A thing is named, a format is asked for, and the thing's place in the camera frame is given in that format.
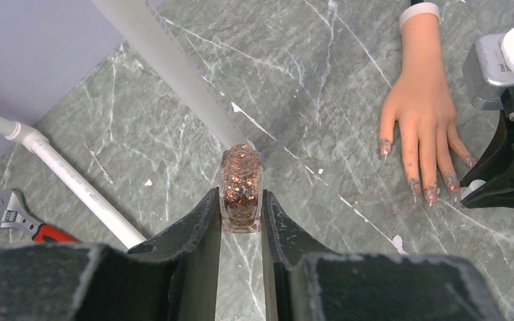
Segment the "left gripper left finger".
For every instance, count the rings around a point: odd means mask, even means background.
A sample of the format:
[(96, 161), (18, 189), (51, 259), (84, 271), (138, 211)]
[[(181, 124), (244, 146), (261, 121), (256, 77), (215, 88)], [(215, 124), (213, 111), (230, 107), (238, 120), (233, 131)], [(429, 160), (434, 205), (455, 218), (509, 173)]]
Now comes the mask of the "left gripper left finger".
[(220, 198), (127, 252), (102, 243), (0, 245), (0, 320), (213, 320)]

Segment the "white nail polish cap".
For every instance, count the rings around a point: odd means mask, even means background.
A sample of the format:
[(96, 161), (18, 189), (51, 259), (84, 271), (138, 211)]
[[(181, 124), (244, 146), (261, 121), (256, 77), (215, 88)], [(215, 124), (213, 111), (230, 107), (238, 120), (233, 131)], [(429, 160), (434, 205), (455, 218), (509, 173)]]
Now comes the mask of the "white nail polish cap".
[(460, 201), (466, 199), (469, 195), (480, 189), (487, 182), (481, 179), (476, 179), (470, 182), (468, 187), (463, 187), (461, 189)]

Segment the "glitter nail polish bottle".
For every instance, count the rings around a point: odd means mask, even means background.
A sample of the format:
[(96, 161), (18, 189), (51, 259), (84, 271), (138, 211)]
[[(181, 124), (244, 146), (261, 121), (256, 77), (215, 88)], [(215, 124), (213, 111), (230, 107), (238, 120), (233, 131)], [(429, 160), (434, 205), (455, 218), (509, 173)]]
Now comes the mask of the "glitter nail polish bottle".
[(248, 144), (222, 155), (219, 183), (222, 228), (228, 233), (258, 233), (262, 207), (262, 156)]

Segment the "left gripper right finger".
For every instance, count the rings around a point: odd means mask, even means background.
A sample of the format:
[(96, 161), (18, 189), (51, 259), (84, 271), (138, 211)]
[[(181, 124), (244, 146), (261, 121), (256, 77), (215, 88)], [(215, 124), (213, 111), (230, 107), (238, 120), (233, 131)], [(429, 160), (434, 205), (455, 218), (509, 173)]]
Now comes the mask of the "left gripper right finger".
[(486, 281), (448, 255), (336, 253), (262, 198), (267, 320), (502, 320)]

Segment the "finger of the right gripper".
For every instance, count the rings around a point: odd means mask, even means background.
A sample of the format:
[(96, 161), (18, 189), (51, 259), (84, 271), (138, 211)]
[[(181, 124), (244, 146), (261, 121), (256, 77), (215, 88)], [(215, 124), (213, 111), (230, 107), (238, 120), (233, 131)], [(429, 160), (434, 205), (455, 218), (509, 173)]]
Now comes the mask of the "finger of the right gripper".
[(514, 209), (514, 122), (499, 113), (499, 122), (483, 155), (460, 180), (462, 187), (481, 179), (487, 183), (461, 201), (469, 209), (506, 207)]

